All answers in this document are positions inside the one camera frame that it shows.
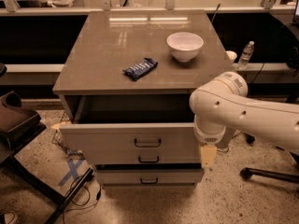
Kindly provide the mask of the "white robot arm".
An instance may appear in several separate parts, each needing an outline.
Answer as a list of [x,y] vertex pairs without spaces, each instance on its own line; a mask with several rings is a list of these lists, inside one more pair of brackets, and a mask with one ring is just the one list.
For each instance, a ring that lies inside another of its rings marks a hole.
[[200,147],[218,144],[228,128],[299,154],[299,105],[247,97],[245,79],[225,72],[192,92],[193,130]]

